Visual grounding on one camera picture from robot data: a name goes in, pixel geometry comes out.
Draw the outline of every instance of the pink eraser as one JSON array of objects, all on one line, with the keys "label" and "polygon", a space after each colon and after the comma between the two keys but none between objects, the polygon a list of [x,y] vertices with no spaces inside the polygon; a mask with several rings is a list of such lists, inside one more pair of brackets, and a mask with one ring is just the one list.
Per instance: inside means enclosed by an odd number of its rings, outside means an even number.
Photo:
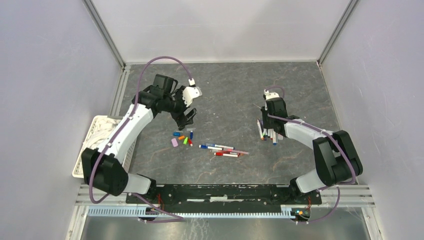
[{"label": "pink eraser", "polygon": [[177,141],[177,139],[176,138],[173,138],[172,140],[171,140],[171,143],[172,143],[172,146],[175,148],[175,147],[178,147],[178,141]]}]

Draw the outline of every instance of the metal frame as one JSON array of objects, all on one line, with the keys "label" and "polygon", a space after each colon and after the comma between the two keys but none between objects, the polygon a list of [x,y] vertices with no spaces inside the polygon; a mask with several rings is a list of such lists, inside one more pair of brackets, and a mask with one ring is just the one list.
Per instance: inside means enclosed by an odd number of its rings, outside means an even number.
[{"label": "metal frame", "polygon": [[122,69],[125,67],[125,61],[122,58],[121,54],[118,51],[117,46],[115,45],[114,41],[112,40],[111,35],[109,34],[108,30],[106,29],[105,23],[103,23],[102,18],[99,15],[99,12],[97,11],[96,7],[94,6],[94,3],[92,0],[82,0],[84,5],[87,7],[88,12],[90,13],[94,23],[96,24],[98,30],[100,31],[100,34],[103,36],[104,41],[106,42],[109,49],[112,51],[113,56],[115,57],[117,63],[120,65]]},{"label": "metal frame", "polygon": [[[158,215],[147,214],[149,206],[90,206],[88,216],[91,217],[133,217],[133,218],[168,218],[169,216],[163,213]],[[255,212],[255,213],[184,213],[174,212],[175,215],[185,219],[190,218],[208,218],[208,219],[294,219],[296,216],[291,215],[291,207],[281,207],[281,212]]]},{"label": "metal frame", "polygon": [[334,43],[336,42],[337,38],[339,37],[340,33],[342,32],[343,28],[346,25],[346,22],[350,18],[352,12],[355,10],[355,7],[357,6],[357,3],[359,0],[350,0],[349,4],[347,5],[346,9],[344,10],[343,14],[341,15],[340,20],[337,23],[337,26],[335,27],[334,31],[331,34],[330,39],[328,40],[327,44],[324,47],[324,50],[322,51],[321,55],[318,58],[318,64],[321,65],[327,58],[330,50],[333,48]]},{"label": "metal frame", "polygon": [[112,107],[110,108],[110,116],[119,116],[121,109],[122,99],[124,98],[125,88],[127,87],[128,76],[130,75],[131,65],[125,66],[125,69],[121,72],[116,88],[115,97],[113,98]]},{"label": "metal frame", "polygon": [[[341,185],[340,187],[340,201],[338,208],[361,208],[365,218],[366,227],[369,232],[371,240],[382,240],[383,236],[376,219],[376,208],[374,199],[371,195],[370,188],[367,185]],[[94,189],[93,195],[95,199],[101,198],[105,193],[101,190]],[[321,192],[322,204],[312,205],[312,208],[331,208],[337,198],[337,189],[330,187],[329,189]],[[68,232],[66,234],[66,240],[79,240],[81,239],[86,218],[90,213],[96,213],[93,209],[105,209],[106,211],[119,211],[119,217],[134,217],[134,209],[143,210],[147,207],[146,204],[127,204],[126,194],[119,196],[109,196],[103,202],[94,204],[90,201],[88,185],[82,184],[79,188],[78,196],[72,215],[71,222],[69,224]],[[282,212],[290,208],[305,208],[306,205],[281,205]],[[196,218],[197,215],[186,215],[186,218]],[[216,214],[203,214],[203,218],[216,218]],[[221,215],[220,218],[234,218],[231,215]],[[272,216],[272,215],[249,215],[239,214],[237,218],[282,218],[287,219],[288,216],[284,214]]]}]

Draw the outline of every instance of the marker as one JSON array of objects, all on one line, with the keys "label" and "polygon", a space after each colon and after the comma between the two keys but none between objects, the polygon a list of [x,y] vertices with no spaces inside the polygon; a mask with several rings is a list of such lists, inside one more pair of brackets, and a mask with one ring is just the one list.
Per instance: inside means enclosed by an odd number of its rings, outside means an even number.
[{"label": "marker", "polygon": [[223,150],[221,147],[213,147],[213,146],[205,146],[205,145],[199,145],[200,149],[212,149],[212,150]]},{"label": "marker", "polygon": [[263,140],[266,141],[268,137],[268,129],[264,128],[262,135],[263,135]]},{"label": "marker", "polygon": [[240,155],[240,153],[233,152],[233,151],[218,151],[218,153],[221,153],[221,154],[233,154],[233,155]]},{"label": "marker", "polygon": [[218,145],[218,144],[213,144],[213,143],[206,143],[206,146],[208,146],[208,147],[216,147],[216,148],[223,148],[223,149],[236,149],[233,146],[224,146],[224,145]]},{"label": "marker", "polygon": [[221,152],[215,152],[214,155],[215,156],[224,156],[224,157],[233,157],[233,158],[238,158],[239,157],[239,155],[226,154],[226,153],[221,153]]},{"label": "marker", "polygon": [[277,138],[276,138],[276,132],[274,130],[272,130],[272,144],[273,145],[277,145]]},{"label": "marker", "polygon": [[257,123],[257,129],[259,130],[259,136],[261,140],[264,140],[264,136],[262,135],[262,128],[261,128],[261,123],[259,122],[259,119],[256,120]]},{"label": "marker", "polygon": [[248,151],[239,151],[239,150],[232,150],[232,149],[225,149],[226,152],[233,152],[233,153],[238,153],[238,154],[246,154],[249,155]]}]

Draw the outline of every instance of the white plastic basket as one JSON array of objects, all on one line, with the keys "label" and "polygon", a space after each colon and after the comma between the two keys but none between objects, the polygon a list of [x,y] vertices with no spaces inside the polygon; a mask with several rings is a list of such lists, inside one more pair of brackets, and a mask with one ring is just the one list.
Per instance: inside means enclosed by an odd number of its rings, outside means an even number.
[{"label": "white plastic basket", "polygon": [[[93,135],[94,133],[94,129],[96,129],[96,124],[98,123],[99,120],[105,120],[107,119],[108,116],[104,116],[104,115],[98,115],[95,116],[93,118],[93,121],[91,122],[90,128],[88,130],[87,136],[85,136],[85,140],[84,143],[87,142],[90,137]],[[133,158],[133,152],[134,152],[134,146],[136,145],[136,141],[134,141],[131,146],[128,149],[128,152],[125,155],[125,158],[123,160],[122,166],[123,169],[128,173],[128,170],[130,169],[130,164],[131,164],[131,159]],[[85,146],[83,144],[83,146],[81,147],[81,151],[79,151],[79,155],[78,158],[76,159],[76,163],[75,166],[73,167],[73,171],[72,171],[72,176],[74,176],[75,178],[84,178],[84,174],[83,174],[83,165],[81,163],[81,154],[83,153],[85,149]]]}]

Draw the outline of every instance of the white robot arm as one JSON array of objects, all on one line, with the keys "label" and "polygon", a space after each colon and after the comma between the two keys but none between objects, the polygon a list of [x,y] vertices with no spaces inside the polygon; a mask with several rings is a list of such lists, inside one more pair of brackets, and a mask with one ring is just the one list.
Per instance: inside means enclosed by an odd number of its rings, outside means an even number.
[{"label": "white robot arm", "polygon": [[313,150],[316,169],[290,181],[295,196],[330,187],[362,174],[363,167],[349,134],[332,132],[288,116],[286,103],[275,92],[264,91],[263,128],[296,140]]},{"label": "white robot arm", "polygon": [[122,168],[125,155],[144,127],[162,111],[171,113],[180,130],[186,125],[193,124],[196,109],[192,109],[187,115],[184,112],[193,103],[193,99],[200,97],[202,92],[194,80],[191,79],[189,83],[190,86],[181,86],[176,90],[178,82],[175,79],[157,74],[153,85],[138,93],[137,102],[136,98],[132,100],[128,112],[109,137],[96,149],[86,148],[82,152],[85,183],[89,183],[94,164],[105,150],[95,172],[93,186],[114,196],[121,193],[146,194],[151,187],[152,179],[126,173]]}]

